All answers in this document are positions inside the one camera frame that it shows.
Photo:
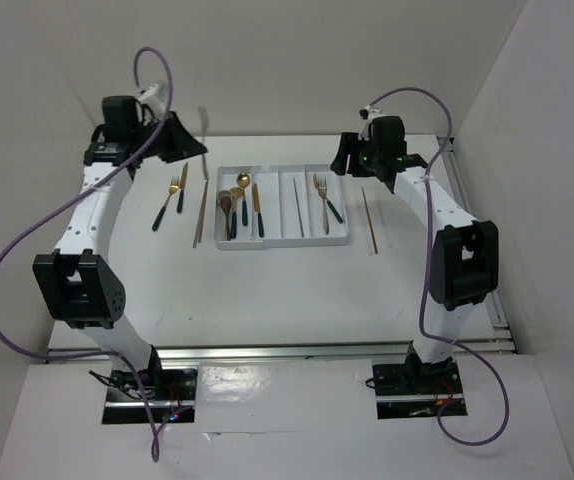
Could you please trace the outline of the gold knife green handle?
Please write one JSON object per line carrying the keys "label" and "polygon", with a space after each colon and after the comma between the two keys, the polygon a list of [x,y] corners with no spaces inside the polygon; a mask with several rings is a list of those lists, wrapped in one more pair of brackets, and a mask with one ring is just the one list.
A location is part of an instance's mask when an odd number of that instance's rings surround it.
{"label": "gold knife green handle", "polygon": [[252,200],[253,200],[253,208],[256,214],[258,236],[260,238],[264,238],[265,229],[264,229],[264,222],[260,205],[260,195],[257,183],[254,183],[252,187]]}
{"label": "gold knife green handle", "polygon": [[189,164],[188,164],[188,162],[186,162],[183,166],[182,173],[181,173],[181,178],[180,178],[180,183],[179,183],[179,191],[178,191],[178,201],[177,201],[177,206],[176,206],[176,212],[178,214],[182,213],[182,211],[183,211],[184,194],[185,194],[185,186],[186,186],[187,175],[188,175],[188,167],[189,167]]}

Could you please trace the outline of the metal chopstick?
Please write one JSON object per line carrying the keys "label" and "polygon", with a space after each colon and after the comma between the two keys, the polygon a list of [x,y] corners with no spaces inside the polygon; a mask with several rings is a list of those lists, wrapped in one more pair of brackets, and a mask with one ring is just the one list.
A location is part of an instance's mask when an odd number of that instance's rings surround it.
{"label": "metal chopstick", "polygon": [[301,238],[305,238],[304,224],[303,224],[303,219],[302,219],[302,211],[301,211],[301,206],[300,206],[300,197],[299,197],[298,186],[297,186],[297,182],[296,182],[295,177],[292,178],[292,183],[293,183],[294,196],[295,196],[295,202],[296,202],[296,212],[297,212],[297,218],[298,218],[299,232],[300,232]]}

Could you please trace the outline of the gold spoon green handle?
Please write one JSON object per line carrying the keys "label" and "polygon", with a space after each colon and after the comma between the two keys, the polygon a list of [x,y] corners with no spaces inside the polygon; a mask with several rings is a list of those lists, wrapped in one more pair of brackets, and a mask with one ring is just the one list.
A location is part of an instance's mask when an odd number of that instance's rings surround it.
{"label": "gold spoon green handle", "polygon": [[230,192],[232,194],[230,233],[231,238],[235,239],[237,236],[237,225],[238,225],[237,207],[238,207],[238,200],[242,197],[242,188],[236,186],[231,188]]}
{"label": "gold spoon green handle", "polygon": [[241,191],[242,196],[242,225],[248,225],[248,205],[246,199],[246,191],[245,189],[250,185],[251,178],[247,172],[241,172],[237,176],[237,185]]}

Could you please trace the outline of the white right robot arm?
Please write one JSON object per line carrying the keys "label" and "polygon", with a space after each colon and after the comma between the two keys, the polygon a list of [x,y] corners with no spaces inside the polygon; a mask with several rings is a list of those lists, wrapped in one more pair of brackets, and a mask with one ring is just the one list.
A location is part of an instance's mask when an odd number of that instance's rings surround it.
{"label": "white right robot arm", "polygon": [[402,382],[413,393],[432,393],[448,376],[454,344],[474,307],[498,285],[498,229],[461,208],[431,175],[429,163],[408,152],[400,117],[371,107],[360,116],[362,129],[342,133],[331,169],[377,178],[426,228],[420,333],[408,348]]}

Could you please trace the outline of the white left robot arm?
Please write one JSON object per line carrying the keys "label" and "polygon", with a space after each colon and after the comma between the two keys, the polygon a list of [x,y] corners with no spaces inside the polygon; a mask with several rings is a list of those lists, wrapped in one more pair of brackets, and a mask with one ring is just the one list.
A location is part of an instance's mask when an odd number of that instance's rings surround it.
{"label": "white left robot arm", "polygon": [[33,261],[34,276],[53,319],[81,332],[103,351],[115,352],[108,385],[129,396],[152,399],[163,390],[156,349],[125,314],[126,290],[108,262],[110,239],[137,169],[149,157],[165,163],[206,153],[162,93],[110,96],[102,101],[103,124],[83,156],[85,199],[49,254]]}

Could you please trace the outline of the brown chopstick right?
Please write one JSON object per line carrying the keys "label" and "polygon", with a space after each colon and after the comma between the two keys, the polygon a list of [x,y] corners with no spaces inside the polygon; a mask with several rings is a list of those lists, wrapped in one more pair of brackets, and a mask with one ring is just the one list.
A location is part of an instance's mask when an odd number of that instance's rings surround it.
{"label": "brown chopstick right", "polygon": [[365,215],[366,215],[367,226],[368,226],[368,231],[369,231],[369,238],[371,240],[373,254],[378,255],[379,254],[379,247],[378,247],[377,236],[376,236],[376,232],[375,232],[375,228],[374,228],[374,216],[372,214],[373,212],[372,212],[371,203],[369,201],[368,195],[367,195],[364,187],[361,187],[361,195],[362,195],[362,199],[363,199],[363,205],[364,205],[364,209],[365,209]]}

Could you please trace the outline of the brown chopstick pair left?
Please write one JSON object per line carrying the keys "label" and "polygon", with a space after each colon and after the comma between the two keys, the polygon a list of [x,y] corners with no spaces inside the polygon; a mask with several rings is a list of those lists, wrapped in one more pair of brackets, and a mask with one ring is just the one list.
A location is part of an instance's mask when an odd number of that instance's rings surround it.
{"label": "brown chopstick pair left", "polygon": [[198,218],[197,218],[197,222],[196,222],[193,244],[192,244],[193,249],[195,249],[197,247],[197,245],[202,242],[203,225],[204,225],[204,218],[205,218],[206,202],[207,202],[207,197],[208,197],[208,189],[209,189],[209,181],[205,180],[204,186],[203,186],[201,204],[200,204]]}

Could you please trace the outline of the white cutlery tray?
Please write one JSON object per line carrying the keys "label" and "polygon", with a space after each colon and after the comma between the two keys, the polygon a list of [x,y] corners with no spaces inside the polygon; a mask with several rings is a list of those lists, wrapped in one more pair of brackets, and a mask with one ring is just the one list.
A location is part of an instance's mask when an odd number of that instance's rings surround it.
{"label": "white cutlery tray", "polygon": [[[221,167],[217,171],[217,190],[230,191],[237,185],[237,176],[247,172],[251,186],[258,184],[260,205],[264,222],[265,236],[258,236],[256,214],[253,208],[252,187],[248,186],[248,225],[242,225],[242,197],[237,207],[237,236],[231,238],[231,212],[225,216],[222,209],[215,208],[214,239],[218,249],[223,251],[260,250],[269,248],[327,247],[345,245],[349,241],[350,227],[347,220],[342,182],[322,164],[278,165],[268,169],[261,166]],[[323,229],[322,199],[313,185],[313,175],[326,178],[328,198],[344,219],[340,224],[327,206],[330,233]],[[305,238],[299,232],[296,202],[292,178],[296,178]]]}

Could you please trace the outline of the aluminium rail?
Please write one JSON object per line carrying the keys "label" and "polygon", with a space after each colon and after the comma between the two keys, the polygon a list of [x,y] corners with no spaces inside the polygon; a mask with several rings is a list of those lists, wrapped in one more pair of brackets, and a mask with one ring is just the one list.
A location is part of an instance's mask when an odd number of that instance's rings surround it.
{"label": "aluminium rail", "polygon": [[375,358],[404,356],[403,343],[362,343],[341,345],[249,346],[249,347],[158,347],[164,362],[269,361],[315,358]]}

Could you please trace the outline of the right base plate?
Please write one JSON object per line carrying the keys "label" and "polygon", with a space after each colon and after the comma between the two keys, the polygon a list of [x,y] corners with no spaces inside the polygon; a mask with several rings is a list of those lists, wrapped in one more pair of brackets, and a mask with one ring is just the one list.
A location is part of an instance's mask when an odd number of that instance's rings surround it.
{"label": "right base plate", "polygon": [[421,386],[412,383],[403,364],[374,364],[364,384],[375,393],[379,420],[436,417],[441,408],[446,417],[468,415],[456,364]]}

